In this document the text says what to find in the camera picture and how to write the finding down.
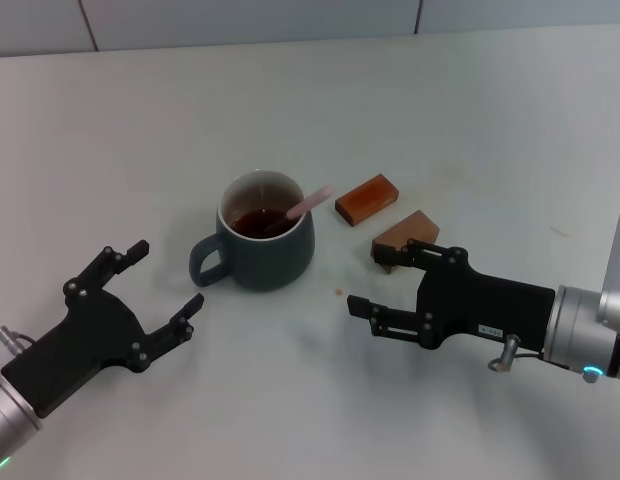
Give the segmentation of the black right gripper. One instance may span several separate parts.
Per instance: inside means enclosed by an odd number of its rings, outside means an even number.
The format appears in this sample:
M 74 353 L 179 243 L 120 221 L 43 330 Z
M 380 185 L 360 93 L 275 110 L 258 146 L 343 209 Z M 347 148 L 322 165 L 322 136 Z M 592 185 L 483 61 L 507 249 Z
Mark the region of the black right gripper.
M 409 239 L 399 248 L 377 244 L 372 257 L 379 265 L 425 271 L 416 313 L 347 297 L 349 314 L 367 320 L 373 336 L 434 350 L 457 334 L 497 342 L 514 334 L 524 349 L 543 348 L 554 290 L 481 274 L 469 265 L 468 252 L 460 247 Z

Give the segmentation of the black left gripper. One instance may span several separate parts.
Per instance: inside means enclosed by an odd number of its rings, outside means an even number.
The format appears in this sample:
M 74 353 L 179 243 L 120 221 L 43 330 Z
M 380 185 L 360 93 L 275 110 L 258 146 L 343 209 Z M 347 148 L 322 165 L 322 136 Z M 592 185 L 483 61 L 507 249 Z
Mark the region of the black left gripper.
M 104 247 L 64 284 L 64 319 L 1 368 L 2 376 L 37 417 L 50 415 L 101 370 L 121 366 L 140 373 L 150 361 L 192 338 L 189 320 L 203 307 L 202 294 L 190 299 L 166 325 L 147 333 L 119 298 L 102 290 L 148 253 L 146 240 L 125 253 Z

